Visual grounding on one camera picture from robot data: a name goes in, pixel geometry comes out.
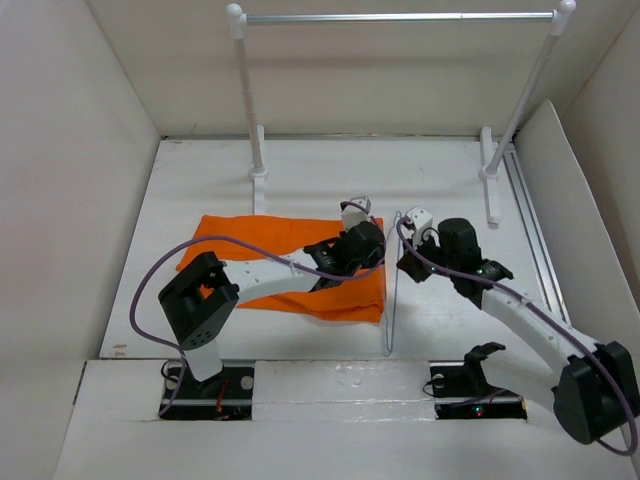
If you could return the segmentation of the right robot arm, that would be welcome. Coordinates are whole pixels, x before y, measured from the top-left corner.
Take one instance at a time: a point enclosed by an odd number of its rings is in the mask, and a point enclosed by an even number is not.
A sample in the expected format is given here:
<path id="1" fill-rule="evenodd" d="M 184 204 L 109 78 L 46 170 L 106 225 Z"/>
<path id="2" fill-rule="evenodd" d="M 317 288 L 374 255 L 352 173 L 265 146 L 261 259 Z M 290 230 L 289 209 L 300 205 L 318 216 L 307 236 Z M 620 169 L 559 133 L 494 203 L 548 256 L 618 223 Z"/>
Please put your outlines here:
<path id="1" fill-rule="evenodd" d="M 496 366 L 490 357 L 505 346 L 486 344 L 465 356 L 462 381 L 473 393 L 494 387 L 514 391 L 545 406 L 576 442 L 597 443 L 626 457 L 639 447 L 639 387 L 629 351 L 604 344 L 567 324 L 520 289 L 513 273 L 483 256 L 471 223 L 449 218 L 439 224 L 421 208 L 397 223 L 404 247 L 397 267 L 414 282 L 448 278 L 455 291 L 500 321 L 545 362 L 546 372 Z"/>

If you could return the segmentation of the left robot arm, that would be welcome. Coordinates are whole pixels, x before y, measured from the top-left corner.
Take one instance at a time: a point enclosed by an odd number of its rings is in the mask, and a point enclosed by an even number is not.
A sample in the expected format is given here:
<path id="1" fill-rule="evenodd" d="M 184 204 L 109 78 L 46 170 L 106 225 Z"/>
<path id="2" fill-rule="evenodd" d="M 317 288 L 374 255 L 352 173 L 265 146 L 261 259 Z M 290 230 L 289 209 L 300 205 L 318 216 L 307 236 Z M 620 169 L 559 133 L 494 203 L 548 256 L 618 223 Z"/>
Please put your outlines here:
<path id="1" fill-rule="evenodd" d="M 184 352 L 190 387 L 205 397 L 222 387 L 223 363 L 216 338 L 237 305 L 273 295 L 337 288 L 373 271 L 384 255 L 383 231 L 364 220 L 335 239 L 279 259 L 221 260 L 213 252 L 196 256 L 158 295 Z"/>

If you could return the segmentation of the orange trousers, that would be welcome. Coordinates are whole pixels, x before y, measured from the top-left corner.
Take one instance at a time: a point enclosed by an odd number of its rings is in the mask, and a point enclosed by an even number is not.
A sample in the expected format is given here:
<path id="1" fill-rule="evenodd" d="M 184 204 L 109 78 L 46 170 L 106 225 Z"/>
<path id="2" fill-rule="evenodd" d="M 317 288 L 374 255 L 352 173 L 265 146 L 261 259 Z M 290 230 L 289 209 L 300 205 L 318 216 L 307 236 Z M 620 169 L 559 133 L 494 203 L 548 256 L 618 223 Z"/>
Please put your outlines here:
<path id="1" fill-rule="evenodd" d="M 305 246 L 337 237 L 343 229 L 343 222 L 340 220 L 205 215 L 201 218 L 194 237 L 224 235 L 287 258 Z M 265 273 L 285 273 L 288 276 L 285 285 L 289 289 L 252 300 L 242 295 L 238 301 L 239 307 L 300 313 L 326 321 L 373 324 L 381 321 L 386 300 L 386 273 L 383 267 L 364 279 L 346 281 L 318 291 L 313 287 L 320 280 L 319 277 L 294 271 L 278 262 L 268 260 Z"/>

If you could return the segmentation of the blue wire hanger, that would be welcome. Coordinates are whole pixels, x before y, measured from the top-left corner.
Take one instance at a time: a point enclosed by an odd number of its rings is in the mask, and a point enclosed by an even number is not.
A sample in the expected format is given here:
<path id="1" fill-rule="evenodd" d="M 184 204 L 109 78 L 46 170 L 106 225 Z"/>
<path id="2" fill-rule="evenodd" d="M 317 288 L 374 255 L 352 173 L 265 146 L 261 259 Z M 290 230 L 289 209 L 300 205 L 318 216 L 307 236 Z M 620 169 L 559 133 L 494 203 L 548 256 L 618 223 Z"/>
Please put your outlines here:
<path id="1" fill-rule="evenodd" d="M 396 262 L 400 259 L 402 246 L 397 240 L 397 229 L 403 214 L 397 210 L 385 235 L 387 246 L 386 274 L 388 280 L 387 296 L 384 310 L 384 345 L 383 356 L 389 358 L 394 352 L 395 329 L 397 318 L 398 269 Z"/>

